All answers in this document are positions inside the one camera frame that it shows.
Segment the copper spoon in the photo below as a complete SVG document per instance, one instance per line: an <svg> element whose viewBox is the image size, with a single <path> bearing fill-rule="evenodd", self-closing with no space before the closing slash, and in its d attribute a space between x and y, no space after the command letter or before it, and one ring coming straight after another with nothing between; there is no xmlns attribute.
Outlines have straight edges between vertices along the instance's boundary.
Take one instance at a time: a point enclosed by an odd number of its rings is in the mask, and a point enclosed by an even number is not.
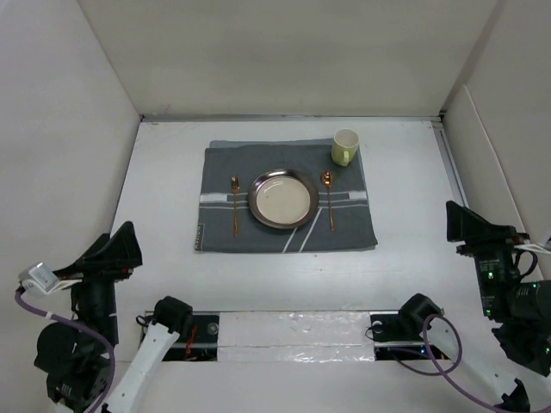
<svg viewBox="0 0 551 413"><path fill-rule="evenodd" d="M331 207L331 186L333 184L332 172L330 170L324 171L321 175L321 181L325 186L325 190L327 194L327 208L329 213L330 228L331 228L331 231L335 231L335 221L334 221L333 211Z"/></svg>

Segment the grey striped cloth placemat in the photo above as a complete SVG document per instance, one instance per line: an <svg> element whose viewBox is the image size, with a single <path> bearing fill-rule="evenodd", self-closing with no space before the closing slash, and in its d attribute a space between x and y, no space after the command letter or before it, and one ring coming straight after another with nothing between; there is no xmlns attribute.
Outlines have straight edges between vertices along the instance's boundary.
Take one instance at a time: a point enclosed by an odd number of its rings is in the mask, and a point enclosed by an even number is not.
<svg viewBox="0 0 551 413"><path fill-rule="evenodd" d="M310 176L319 191L319 209L305 225L277 230L256 220L249 207L250 185L261 174L278 169ZM333 174L331 231L324 171ZM238 236L233 236L231 177L239 180ZM331 140L244 142L214 140L204 152L195 250L216 253L301 253L372 250L378 241L372 223L368 190L357 153L340 167L331 159Z"/></svg>

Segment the round metal plate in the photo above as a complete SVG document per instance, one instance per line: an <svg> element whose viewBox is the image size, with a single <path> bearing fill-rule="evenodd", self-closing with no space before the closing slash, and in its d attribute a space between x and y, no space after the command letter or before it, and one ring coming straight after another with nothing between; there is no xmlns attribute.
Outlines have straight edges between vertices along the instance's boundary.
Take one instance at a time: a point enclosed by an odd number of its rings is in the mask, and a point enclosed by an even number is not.
<svg viewBox="0 0 551 413"><path fill-rule="evenodd" d="M306 173L271 170L253 181L247 201L253 217L261 224L290 230L313 219L319 209L319 191Z"/></svg>

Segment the copper fork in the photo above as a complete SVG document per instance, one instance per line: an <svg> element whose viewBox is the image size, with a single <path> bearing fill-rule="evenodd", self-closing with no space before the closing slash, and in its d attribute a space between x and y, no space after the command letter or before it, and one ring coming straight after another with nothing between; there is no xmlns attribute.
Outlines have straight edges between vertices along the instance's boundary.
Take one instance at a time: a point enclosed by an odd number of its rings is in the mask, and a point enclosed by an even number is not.
<svg viewBox="0 0 551 413"><path fill-rule="evenodd" d="M239 194L239 180L238 176L234 175L231 177L231 189L233 194L233 236L238 236L238 206L237 206L237 197Z"/></svg>

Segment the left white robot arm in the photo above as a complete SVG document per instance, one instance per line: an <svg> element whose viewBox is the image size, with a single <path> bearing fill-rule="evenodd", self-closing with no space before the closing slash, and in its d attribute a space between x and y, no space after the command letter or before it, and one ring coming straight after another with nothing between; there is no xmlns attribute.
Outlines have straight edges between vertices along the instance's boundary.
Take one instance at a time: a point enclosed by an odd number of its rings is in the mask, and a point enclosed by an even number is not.
<svg viewBox="0 0 551 413"><path fill-rule="evenodd" d="M46 373L48 397L57 410L136 412L145 390L175 342L191 333L193 309L171 296L140 319L145 337L120 383L115 385L119 342L115 284L143 263L134 225L102 234L73 264L53 271L59 287L71 292L74 319L50 315L39 335L34 364Z"/></svg>

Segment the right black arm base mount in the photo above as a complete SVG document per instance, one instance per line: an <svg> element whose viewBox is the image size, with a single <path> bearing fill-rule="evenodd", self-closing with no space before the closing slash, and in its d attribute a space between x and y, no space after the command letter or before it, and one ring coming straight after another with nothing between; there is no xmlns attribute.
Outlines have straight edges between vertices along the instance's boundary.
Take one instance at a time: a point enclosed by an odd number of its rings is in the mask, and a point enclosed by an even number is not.
<svg viewBox="0 0 551 413"><path fill-rule="evenodd" d="M377 361L427 360L426 346L421 337L423 321L444 310L427 296L416 293L397 311L370 313L371 325L365 336L374 344Z"/></svg>

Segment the pale green cup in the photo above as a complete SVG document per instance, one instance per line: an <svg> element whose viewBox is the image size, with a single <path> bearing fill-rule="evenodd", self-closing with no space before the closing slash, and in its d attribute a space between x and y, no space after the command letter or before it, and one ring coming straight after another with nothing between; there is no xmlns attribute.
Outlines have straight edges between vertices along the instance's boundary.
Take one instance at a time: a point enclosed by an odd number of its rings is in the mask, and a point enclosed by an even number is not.
<svg viewBox="0 0 551 413"><path fill-rule="evenodd" d="M335 164L346 167L353 160L358 147L358 134L350 129L341 129L333 136L331 159Z"/></svg>

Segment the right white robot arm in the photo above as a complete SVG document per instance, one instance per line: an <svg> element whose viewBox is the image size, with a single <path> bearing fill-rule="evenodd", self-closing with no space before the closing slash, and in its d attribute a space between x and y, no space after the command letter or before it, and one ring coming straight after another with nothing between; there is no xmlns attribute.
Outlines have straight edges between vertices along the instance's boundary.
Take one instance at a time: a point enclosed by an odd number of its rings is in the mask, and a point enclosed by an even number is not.
<svg viewBox="0 0 551 413"><path fill-rule="evenodd" d="M484 316L500 327L492 329L494 337L510 361L547 378L550 375L550 280L524 282L538 264L538 253L549 253L541 245L530 242L530 235L512 225L496 225L455 201L446 202L447 240L463 244L456 253L474 259L480 300ZM523 254L532 263L521 273ZM458 346L453 368L444 370L434 357L428 337L430 323L441 319L452 329ZM530 404L524 384L514 378L512 393L501 395L502 403L491 405L469 394L449 377L461 362L463 346L455 326L443 316L441 309L421 293L412 296L399 309L398 328L410 339L420 336L425 342L426 356L443 377L461 395L492 412L529 412Z"/></svg>

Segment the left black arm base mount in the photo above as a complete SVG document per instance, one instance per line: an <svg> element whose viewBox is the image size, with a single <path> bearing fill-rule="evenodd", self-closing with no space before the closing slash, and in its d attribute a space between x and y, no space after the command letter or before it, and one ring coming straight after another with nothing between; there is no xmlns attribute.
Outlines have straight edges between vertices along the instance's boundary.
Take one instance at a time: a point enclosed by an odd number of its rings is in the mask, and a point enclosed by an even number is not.
<svg viewBox="0 0 551 413"><path fill-rule="evenodd" d="M179 338L173 343L163 361L217 361L220 314L218 312L194 312L183 301L166 296L151 311L135 318L141 328L143 342L150 324L160 321L168 327L176 327Z"/></svg>

